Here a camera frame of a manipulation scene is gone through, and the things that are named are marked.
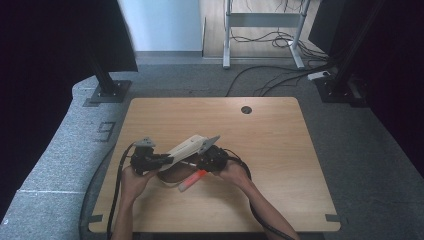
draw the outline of black cord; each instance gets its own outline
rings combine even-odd
[[[252,12],[252,9],[249,7],[249,3],[247,2],[247,0],[246,0],[246,6],[250,10],[250,12]]]
[[[277,10],[278,10],[278,8],[281,6],[281,5],[283,5],[283,1],[284,0],[281,0],[281,2],[280,2],[280,4],[277,6],[277,8],[275,9],[275,11],[274,11],[274,13],[276,13],[277,12]]]
[[[273,32],[269,32],[261,37],[258,38],[247,38],[247,37],[243,37],[243,36],[234,36],[233,30],[230,29],[230,34],[231,34],[231,39],[234,39],[236,42],[239,43],[248,43],[248,42],[271,42],[273,47],[278,47],[278,48],[287,48],[290,45],[288,44],[288,41],[292,41],[293,36],[284,33],[284,32],[280,32],[280,28],[277,28],[277,31],[273,31]],[[264,39],[272,34],[277,34],[277,36],[273,39]],[[285,44],[281,45],[279,42],[280,41],[284,41]],[[306,57],[310,57],[310,58],[315,58],[315,59],[320,59],[320,60],[328,60],[328,57],[326,56],[326,54],[324,52],[320,52],[320,51],[316,51],[316,50],[312,50],[310,48],[308,48],[304,42],[302,42],[301,40],[298,41],[298,46],[302,52],[303,55],[305,55]]]
[[[264,93],[262,93],[261,97],[264,97],[264,96],[265,96],[265,95],[266,95],[269,91],[271,91],[272,89],[274,89],[274,88],[276,88],[276,87],[279,87],[279,86],[282,86],[282,84],[283,84],[284,82],[286,82],[286,81],[289,81],[289,80],[293,80],[293,79],[298,78],[298,80],[296,81],[296,85],[297,85],[297,82],[300,80],[300,78],[301,78],[301,77],[307,76],[307,75],[309,75],[309,74],[311,74],[311,73],[313,73],[313,72],[318,72],[318,71],[322,71],[322,70],[328,69],[328,68],[330,68],[330,67],[334,66],[335,64],[336,64],[335,62],[331,62],[331,63],[328,63],[328,64],[326,64],[326,65],[323,65],[323,66],[320,66],[320,67],[314,68],[313,70],[310,70],[310,71],[308,71],[308,72],[306,72],[306,73],[304,73],[304,74],[300,74],[300,75],[298,75],[298,76],[295,76],[295,77],[291,77],[291,78],[285,79],[285,80],[283,80],[283,81],[281,81],[281,82],[279,82],[279,83],[275,84],[274,86],[269,87],[269,88],[268,88],[268,89],[267,89]]]
[[[244,69],[243,71],[241,71],[240,73],[237,74],[237,76],[231,82],[230,87],[228,88],[228,91],[225,94],[225,97],[228,97],[228,95],[231,92],[231,89],[233,88],[234,83],[243,73],[250,71],[252,69],[257,69],[257,68],[276,68],[276,69],[282,69],[282,70],[291,71],[291,72],[303,72],[303,71],[305,71],[305,70],[286,68],[286,67],[280,67],[280,66],[253,66],[253,67],[249,67],[249,68],[246,68],[246,69]]]
[[[85,191],[84,194],[84,199],[82,200],[82,206],[81,206],[81,212],[80,212],[80,219],[79,219],[79,225],[78,225],[78,231],[79,231],[79,238],[82,239],[82,227],[83,227],[83,218],[84,218],[84,212],[86,211],[86,206],[87,206],[87,198],[89,195],[89,191],[92,188],[93,185],[93,181],[94,179],[97,177],[97,175],[99,174],[99,170],[100,167],[102,166],[102,164],[104,163],[104,161],[106,160],[106,158],[109,156],[109,154],[112,152],[112,150],[115,148],[116,144],[113,144],[113,146],[107,151],[106,155],[102,158],[102,161],[100,162],[99,166],[97,167],[96,171],[94,172],[93,176],[91,177],[90,183],[88,184],[87,190]]]
[[[272,81],[276,80],[277,78],[278,78],[278,77],[275,77],[275,78],[271,79],[270,81],[268,81],[268,83],[271,83]],[[295,82],[295,84],[294,84],[294,85],[284,85],[284,84],[282,84],[282,83],[285,83],[285,82],[288,82],[288,81],[294,80],[294,79],[296,79],[296,78],[297,78],[297,80],[296,80],[296,82]],[[279,86],[285,86],[285,87],[297,87],[297,83],[299,82],[299,80],[300,80],[300,79],[301,79],[301,77],[294,77],[294,78],[285,79],[285,80],[282,80],[282,81],[280,81],[280,82],[279,82],[279,83],[281,83]],[[259,92],[259,94],[258,94],[258,97],[263,97],[263,96],[264,96],[264,93],[262,93],[262,91],[264,91],[265,89],[269,89],[269,88],[271,88],[271,87],[268,87],[268,86],[267,86],[267,84],[265,84],[265,86],[263,86],[263,87],[261,87],[261,88],[256,89],[255,91],[253,91],[253,96],[255,97],[256,92],[260,91],[260,92]]]
[[[246,171],[247,177],[252,180],[252,174],[250,173],[249,167],[247,166],[247,164],[245,162],[243,162],[241,160],[241,158],[239,156],[237,156],[237,154],[235,154],[233,151],[229,150],[229,149],[223,149],[224,151],[228,151],[231,152],[232,154],[234,154],[236,157],[228,157],[228,160],[232,160],[237,162],[238,164],[240,164],[240,166],[242,166],[244,168],[244,170]],[[289,235],[287,235],[286,233],[274,228],[273,226],[269,225],[267,222],[265,222],[256,212],[255,208],[252,206],[252,204],[249,201],[249,205],[250,205],[250,211],[252,212],[253,216],[255,217],[256,221],[258,221],[264,228],[268,229],[269,231],[271,231],[272,233],[276,234],[277,236],[280,236],[286,240],[294,240],[294,238],[290,237]]]
[[[289,3],[289,0],[286,0],[286,6],[284,7],[284,11],[283,12],[286,12],[286,10],[287,10],[287,4]]]
[[[112,220],[113,220],[113,214],[115,213],[116,201],[118,200],[119,187],[121,184],[121,177],[122,177],[122,168],[124,166],[125,159],[128,157],[127,154],[133,145],[134,143],[131,143],[131,145],[128,146],[127,150],[125,150],[124,154],[122,154],[121,161],[119,162],[118,173],[116,174],[115,193],[113,195],[112,206],[110,208],[109,219],[107,222],[107,238],[108,239],[112,238],[112,231],[111,231]]]

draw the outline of black stand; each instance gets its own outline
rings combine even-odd
[[[129,80],[113,81],[109,73],[99,64],[96,55],[88,42],[85,40],[85,53],[87,61],[93,73],[96,75],[99,85],[94,90],[91,98],[87,98],[84,107],[97,107],[100,103],[121,103],[131,86]]]
[[[332,77],[314,80],[321,101],[325,103],[349,103],[352,107],[368,107],[362,87],[351,78],[345,85],[337,85]]]
[[[368,17],[366,24],[361,28],[352,47],[347,51],[345,59],[340,64],[339,72],[335,78],[325,77],[316,79],[315,83],[321,100],[326,103],[350,103],[353,107],[367,107],[364,89],[361,80],[353,75],[354,63],[357,61],[359,49],[369,32],[371,25],[380,12],[385,0],[378,0]]]

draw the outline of black tape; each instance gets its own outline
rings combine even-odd
[[[325,214],[325,219],[327,222],[341,222],[340,217],[334,214]]]
[[[89,223],[102,222],[102,221],[103,221],[103,214],[102,215],[90,216],[90,218],[88,219]]]

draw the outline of grey carpet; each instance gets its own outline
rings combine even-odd
[[[141,64],[139,73],[111,74],[115,80],[133,81],[120,104],[83,107],[97,82],[89,78],[75,85],[69,111],[16,193],[0,226],[0,238],[78,239],[86,190],[117,141],[132,98],[223,97],[236,75],[253,66],[233,64],[223,70],[220,64],[176,63]],[[268,68],[248,71],[234,84],[230,96],[252,96],[253,90],[282,72]],[[321,103],[316,87],[306,78],[267,96],[291,96],[299,101],[342,221],[340,231],[325,233],[325,239],[424,239],[423,178],[370,109]],[[112,125],[108,136],[105,130]],[[94,207],[109,159],[106,157],[94,178],[83,216]],[[86,239],[104,238],[82,230]]]

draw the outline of wooden panel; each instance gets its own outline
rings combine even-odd
[[[243,114],[243,106],[252,113]],[[129,107],[93,212],[103,222],[91,223],[90,230],[106,230],[119,159],[128,145],[149,136],[155,153],[165,153],[195,134],[221,135],[216,145],[247,163],[257,187],[296,231],[340,228],[325,219],[336,211],[295,98],[140,98]],[[262,231],[243,193],[212,174],[184,193],[152,179],[133,214],[139,232]]]

